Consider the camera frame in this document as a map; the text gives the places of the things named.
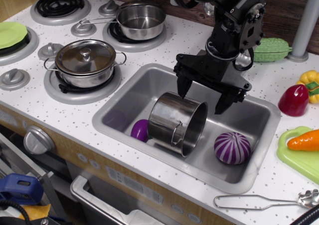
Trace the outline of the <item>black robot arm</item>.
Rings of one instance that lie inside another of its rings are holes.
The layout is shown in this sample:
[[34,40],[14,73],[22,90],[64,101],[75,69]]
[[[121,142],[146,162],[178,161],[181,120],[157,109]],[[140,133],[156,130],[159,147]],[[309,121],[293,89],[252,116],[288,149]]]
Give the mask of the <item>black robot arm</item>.
[[265,36],[262,31],[266,0],[174,0],[191,9],[199,3],[213,6],[214,28],[203,55],[178,54],[174,72],[177,93],[184,98],[192,82],[221,94],[215,113],[224,113],[233,103],[242,102],[251,84],[241,72],[254,63],[254,47]]

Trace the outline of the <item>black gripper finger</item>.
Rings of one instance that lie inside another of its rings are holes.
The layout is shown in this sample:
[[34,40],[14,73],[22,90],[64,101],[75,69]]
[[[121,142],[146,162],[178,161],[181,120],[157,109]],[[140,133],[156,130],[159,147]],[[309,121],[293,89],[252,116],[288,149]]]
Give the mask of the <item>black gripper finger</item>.
[[223,114],[236,101],[236,92],[223,92],[216,104],[215,114]]
[[192,84],[192,80],[184,73],[180,71],[177,76],[177,93],[184,99]]

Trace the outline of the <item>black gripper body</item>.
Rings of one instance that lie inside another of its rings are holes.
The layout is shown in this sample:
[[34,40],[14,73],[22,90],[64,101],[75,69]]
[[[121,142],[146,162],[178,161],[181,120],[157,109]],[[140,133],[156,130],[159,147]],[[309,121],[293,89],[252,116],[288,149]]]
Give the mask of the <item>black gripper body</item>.
[[251,85],[243,79],[234,68],[234,58],[220,58],[202,51],[199,55],[178,54],[174,72],[178,76],[180,71],[193,81],[215,90],[223,92],[235,91],[236,102],[242,102],[246,93],[251,90]]

